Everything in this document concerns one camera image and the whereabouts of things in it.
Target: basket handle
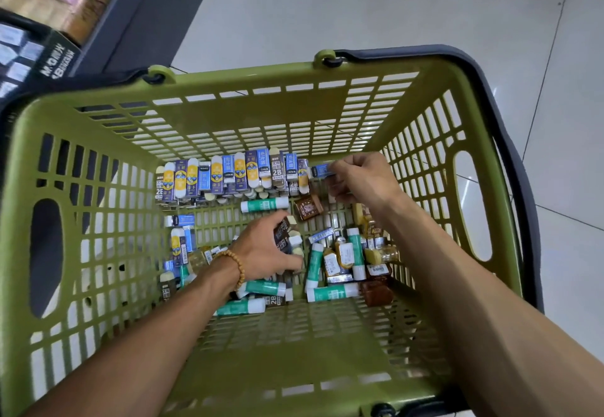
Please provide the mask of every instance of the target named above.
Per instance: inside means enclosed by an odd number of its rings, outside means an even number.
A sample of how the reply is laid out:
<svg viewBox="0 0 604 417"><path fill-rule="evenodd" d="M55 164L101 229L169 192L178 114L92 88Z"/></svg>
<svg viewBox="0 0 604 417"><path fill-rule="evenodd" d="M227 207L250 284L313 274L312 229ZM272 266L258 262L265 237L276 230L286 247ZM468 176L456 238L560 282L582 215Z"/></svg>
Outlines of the basket handle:
<svg viewBox="0 0 604 417"><path fill-rule="evenodd" d="M362 49L349 51L337 49L335 58L325 57L323 65L337 68L344 59L349 62L373 62L378 60L401 59L434 55L446 58L457 65L473 85L474 93L482 112L486 127L497 146L503 168L506 171L512 196L516 204L517 226L519 230L522 258L520 273L522 276L524 299L540 312L544 311L541 288L540 261L541 241L537 206L522 158L506 131L495 98L490 91L484 72L468 54L447 45L424 45L419 47Z"/></svg>

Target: plastic shopping basket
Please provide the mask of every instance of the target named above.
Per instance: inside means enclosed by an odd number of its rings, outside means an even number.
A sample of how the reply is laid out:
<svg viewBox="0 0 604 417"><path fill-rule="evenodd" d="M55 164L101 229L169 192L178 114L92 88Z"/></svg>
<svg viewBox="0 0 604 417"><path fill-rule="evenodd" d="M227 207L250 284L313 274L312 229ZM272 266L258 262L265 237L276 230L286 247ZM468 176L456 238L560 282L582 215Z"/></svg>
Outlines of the plastic shopping basket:
<svg viewBox="0 0 604 417"><path fill-rule="evenodd" d="M316 164L381 151L401 188L472 254L455 177L455 155L468 152L492 243L481 264L541 308L527 177L479 67L456 49L325 50L314 62L181 76L154 66L46 85L2 113L4 417L158 303L170 248L154 174L167 160L277 146ZM237 203L195 213L198 244L211 246L258 215ZM303 236L351 223L349 205L329 204ZM288 306L214 319L164 412L366 416L387 403L446 413L449 365L408 270L394 277L386 307L306 303L300 285Z"/></svg>

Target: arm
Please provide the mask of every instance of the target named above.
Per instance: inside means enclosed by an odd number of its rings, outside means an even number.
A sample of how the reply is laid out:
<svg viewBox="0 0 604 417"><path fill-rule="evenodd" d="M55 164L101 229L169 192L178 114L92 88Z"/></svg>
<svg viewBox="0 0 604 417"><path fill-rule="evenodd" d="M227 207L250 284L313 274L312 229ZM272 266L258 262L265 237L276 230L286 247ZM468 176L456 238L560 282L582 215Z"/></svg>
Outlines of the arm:
<svg viewBox="0 0 604 417"><path fill-rule="evenodd" d="M478 417L601 415L604 365L467 255L401 191L382 155L331 170L331 194L365 204L394 238Z"/></svg>
<svg viewBox="0 0 604 417"><path fill-rule="evenodd" d="M231 250L246 280L283 269L300 269L302 258L281 253L273 228L287 215L278 211L251 222ZM220 257L175 298L101 348L24 417L141 417L161 411L195 341L239 279L237 263Z"/></svg>

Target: yellow label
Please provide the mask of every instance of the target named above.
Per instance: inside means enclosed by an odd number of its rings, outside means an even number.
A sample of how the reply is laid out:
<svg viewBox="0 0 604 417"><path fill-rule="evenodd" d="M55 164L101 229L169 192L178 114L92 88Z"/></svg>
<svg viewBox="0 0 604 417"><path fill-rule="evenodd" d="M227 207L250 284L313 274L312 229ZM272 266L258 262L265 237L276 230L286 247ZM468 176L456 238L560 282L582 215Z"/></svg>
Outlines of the yellow label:
<svg viewBox="0 0 604 417"><path fill-rule="evenodd" d="M248 180L258 180L258 164L256 161L248 162Z"/></svg>
<svg viewBox="0 0 604 417"><path fill-rule="evenodd" d="M212 181L218 183L220 180L222 180L222 163L221 162L214 162L212 163L212 172L211 172L211 176Z"/></svg>
<svg viewBox="0 0 604 417"><path fill-rule="evenodd" d="M298 186L308 186L308 171L307 169L298 169Z"/></svg>
<svg viewBox="0 0 604 417"><path fill-rule="evenodd" d="M174 178L174 188L176 191L187 188L187 173L184 170L177 170Z"/></svg>
<svg viewBox="0 0 604 417"><path fill-rule="evenodd" d="M245 177L245 160L235 160L235 177Z"/></svg>
<svg viewBox="0 0 604 417"><path fill-rule="evenodd" d="M178 236L171 237L172 242L172 254L178 256L181 253L181 238Z"/></svg>
<svg viewBox="0 0 604 417"><path fill-rule="evenodd" d="M164 172L164 182L162 183L164 190L171 190L174 187L174 171L166 170Z"/></svg>
<svg viewBox="0 0 604 417"><path fill-rule="evenodd" d="M187 185L197 184L198 170L199 168L196 166L187 167Z"/></svg>

